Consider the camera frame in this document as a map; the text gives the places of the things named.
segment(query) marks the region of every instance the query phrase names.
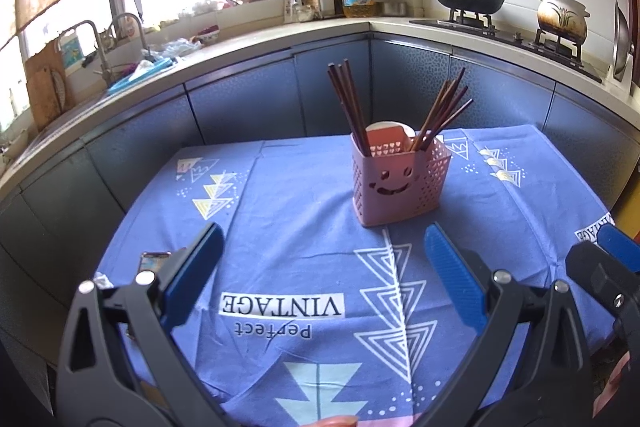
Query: tablecloth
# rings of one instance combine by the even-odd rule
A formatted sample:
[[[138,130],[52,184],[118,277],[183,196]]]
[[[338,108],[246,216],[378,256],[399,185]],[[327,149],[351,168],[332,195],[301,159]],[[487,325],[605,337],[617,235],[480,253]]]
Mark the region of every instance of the tablecloth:
[[[409,425],[438,395],[475,332],[424,254],[437,221],[459,248],[524,283],[567,279],[571,245],[610,214],[533,126],[447,130],[440,207],[364,229],[352,205],[348,136],[186,148],[127,213],[98,267],[129,283],[142,251],[175,251],[215,221],[225,254],[174,338],[244,425],[304,425],[356,414]],[[570,281],[588,342],[612,318]],[[526,329],[518,327],[485,403],[499,399]],[[136,370],[152,381],[136,346]]]

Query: fingernail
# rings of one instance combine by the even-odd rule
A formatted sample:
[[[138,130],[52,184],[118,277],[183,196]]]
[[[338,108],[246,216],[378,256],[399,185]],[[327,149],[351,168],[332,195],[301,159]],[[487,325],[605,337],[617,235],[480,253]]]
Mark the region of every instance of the fingernail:
[[[316,425],[318,427],[353,427],[357,423],[357,416],[331,416],[331,418],[320,420]]]

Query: kitchen cabinet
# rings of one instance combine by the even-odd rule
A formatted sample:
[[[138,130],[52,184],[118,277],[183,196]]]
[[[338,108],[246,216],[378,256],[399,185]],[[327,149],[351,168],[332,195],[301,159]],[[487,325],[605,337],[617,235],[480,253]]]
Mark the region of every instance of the kitchen cabinet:
[[[293,59],[190,90],[206,144],[305,136]]]
[[[189,100],[164,101],[91,140],[95,168],[125,210],[156,172],[182,147],[203,145]]]
[[[76,288],[92,277],[124,212],[95,170],[86,149],[74,152],[29,185],[24,201],[43,227],[58,240],[55,256]]]
[[[508,62],[486,55],[455,50],[450,78],[465,68],[463,86],[474,99],[453,126],[462,128],[506,127],[525,123],[542,129],[555,82]]]
[[[76,280],[57,237],[45,229],[21,194],[0,211],[0,245],[33,281],[70,306]]]
[[[330,62],[341,64],[348,58],[364,120],[371,121],[371,81],[369,41],[334,44],[294,56],[307,136],[349,134],[340,101],[327,75]]]
[[[640,158],[640,133],[561,84],[556,87],[543,132],[611,209]]]
[[[420,129],[449,75],[449,52],[429,44],[405,38],[371,41],[373,121]]]
[[[36,285],[2,247],[0,303],[0,328],[43,359],[57,364],[67,310]]]

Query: white countertop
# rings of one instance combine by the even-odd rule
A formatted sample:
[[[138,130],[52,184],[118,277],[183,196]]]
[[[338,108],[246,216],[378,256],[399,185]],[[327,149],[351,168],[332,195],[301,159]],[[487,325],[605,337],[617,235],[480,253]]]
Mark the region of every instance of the white countertop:
[[[173,68],[149,80],[144,80],[112,96],[103,95],[95,102],[83,103],[79,110],[77,108],[72,110],[75,115],[63,124],[54,122],[53,130],[48,136],[32,144],[8,167],[0,179],[0,200],[39,165],[84,134],[171,87],[210,71],[277,52],[296,44],[369,31],[441,42],[517,64],[581,92],[640,130],[640,103],[634,97],[619,94],[615,87],[607,89],[603,84],[598,84],[571,68],[508,44],[444,28],[413,25],[408,21],[409,19],[406,18],[371,18],[332,19],[290,24],[229,39],[197,51]],[[640,98],[640,92],[636,93],[636,96]]]

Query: pot lid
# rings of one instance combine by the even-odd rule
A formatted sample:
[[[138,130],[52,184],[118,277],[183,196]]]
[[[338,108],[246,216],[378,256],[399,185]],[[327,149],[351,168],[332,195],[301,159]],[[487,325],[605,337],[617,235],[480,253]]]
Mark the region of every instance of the pot lid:
[[[564,5],[569,9],[571,9],[576,14],[581,15],[583,17],[591,17],[591,14],[587,12],[584,4],[582,4],[581,2],[578,2],[577,0],[549,0],[549,1],[554,1],[554,2],[557,2],[558,4]]]

